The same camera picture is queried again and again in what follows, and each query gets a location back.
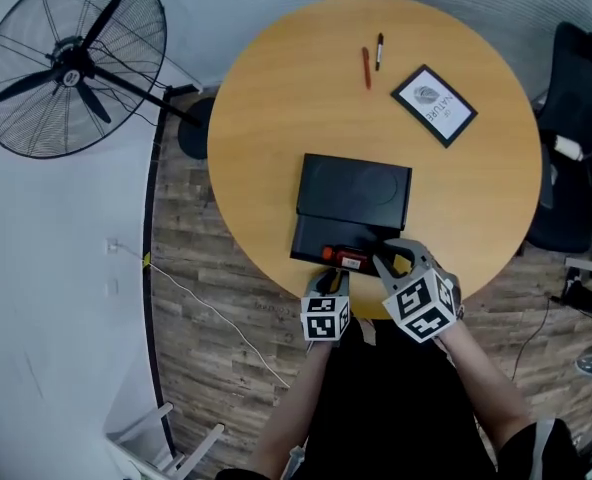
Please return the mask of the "black bag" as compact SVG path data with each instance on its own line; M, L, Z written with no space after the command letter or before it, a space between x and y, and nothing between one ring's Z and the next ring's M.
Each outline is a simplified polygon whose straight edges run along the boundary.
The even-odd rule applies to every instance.
M583 285L578 268L567 270L561 301L571 308L592 314L592 289Z

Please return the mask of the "white roll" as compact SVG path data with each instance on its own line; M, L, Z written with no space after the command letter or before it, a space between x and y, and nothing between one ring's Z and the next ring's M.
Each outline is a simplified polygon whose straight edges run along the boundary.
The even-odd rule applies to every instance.
M581 145L560 135L555 137L554 150L573 161L580 162L584 159Z

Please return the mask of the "black office chair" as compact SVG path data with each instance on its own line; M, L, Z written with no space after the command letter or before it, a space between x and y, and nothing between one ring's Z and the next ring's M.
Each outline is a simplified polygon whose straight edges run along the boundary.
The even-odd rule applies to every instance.
M535 116L542 176L526 241L548 251L585 253L592 244L592 33L568 22L557 26L549 88ZM579 143L584 159L555 151L557 135Z

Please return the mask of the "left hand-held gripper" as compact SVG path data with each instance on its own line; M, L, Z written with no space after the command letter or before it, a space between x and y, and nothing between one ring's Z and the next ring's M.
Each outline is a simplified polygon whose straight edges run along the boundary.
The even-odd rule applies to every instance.
M350 318L350 273L326 269L308 284L301 299L301 324L308 342L336 342L342 338Z

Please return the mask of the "black metal box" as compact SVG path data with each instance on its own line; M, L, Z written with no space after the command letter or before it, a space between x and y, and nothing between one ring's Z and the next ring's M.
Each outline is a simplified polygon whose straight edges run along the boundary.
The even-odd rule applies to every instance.
M408 167L305 154L290 257L337 268L322 259L324 246L383 253L405 229L411 181Z

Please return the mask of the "white rack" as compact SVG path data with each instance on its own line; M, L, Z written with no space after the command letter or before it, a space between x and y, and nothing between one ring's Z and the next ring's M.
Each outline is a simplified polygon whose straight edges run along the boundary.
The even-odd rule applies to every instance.
M225 431L225 426L217 423L189 456L180 453L164 467L161 467L161 461L148 461L128 448L127 444L130 441L153 429L157 423L165 422L167 415L173 409L174 405L166 402L160 408L147 413L124 432L105 436L108 450L119 470L121 480L188 480L190 473Z

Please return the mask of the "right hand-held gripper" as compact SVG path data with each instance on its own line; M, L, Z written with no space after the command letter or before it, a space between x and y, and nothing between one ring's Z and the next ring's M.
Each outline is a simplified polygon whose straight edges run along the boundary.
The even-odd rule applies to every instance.
M373 264L389 294L382 305L390 318L410 338L423 343L451 327L461 306L458 279L432 268L435 260L427 247L417 240L392 238L383 247L394 253L393 262L380 254ZM412 274L417 268L424 271Z

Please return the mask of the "person's right forearm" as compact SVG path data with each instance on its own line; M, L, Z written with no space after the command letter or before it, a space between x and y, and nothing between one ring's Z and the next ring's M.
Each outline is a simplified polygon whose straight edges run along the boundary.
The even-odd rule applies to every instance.
M462 320L441 332L439 341L452 359L477 420L499 453L514 435L531 424L525 399Z

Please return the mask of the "red capped small bottle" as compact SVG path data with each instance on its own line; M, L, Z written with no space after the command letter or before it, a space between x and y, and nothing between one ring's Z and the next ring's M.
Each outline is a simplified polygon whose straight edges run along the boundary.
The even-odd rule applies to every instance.
M324 246L322 259L333 264L337 268L353 270L357 272L371 272L375 270L372 256L361 249L346 246Z

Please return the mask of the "person's black clothing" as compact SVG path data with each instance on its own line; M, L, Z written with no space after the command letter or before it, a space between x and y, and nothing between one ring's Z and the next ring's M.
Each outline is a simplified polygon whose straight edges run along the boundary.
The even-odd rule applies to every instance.
M332 344L291 480L584 480L562 420L530 416L496 453L439 335L420 344L388 320L374 331L368 343L352 320ZM246 464L215 480L269 480Z

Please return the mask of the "black standing fan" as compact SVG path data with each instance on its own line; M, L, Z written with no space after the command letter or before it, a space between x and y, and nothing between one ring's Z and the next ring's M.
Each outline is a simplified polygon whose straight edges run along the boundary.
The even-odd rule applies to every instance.
M0 22L0 146L70 156L150 102L179 118L181 150L205 159L215 100L183 110L151 93L166 45L161 0L19 0Z

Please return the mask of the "person's left forearm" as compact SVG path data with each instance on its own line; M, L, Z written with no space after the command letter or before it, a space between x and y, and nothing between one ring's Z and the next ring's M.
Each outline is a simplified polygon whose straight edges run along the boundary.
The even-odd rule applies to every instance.
M280 480L296 447L305 452L333 345L315 342L296 379L273 410L246 467L269 480Z

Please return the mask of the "black framed picture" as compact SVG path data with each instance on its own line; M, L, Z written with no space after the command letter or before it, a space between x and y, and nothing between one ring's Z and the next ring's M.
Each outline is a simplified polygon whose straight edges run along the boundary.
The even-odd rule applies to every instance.
M445 149L478 115L469 102L427 65L418 67L390 95Z

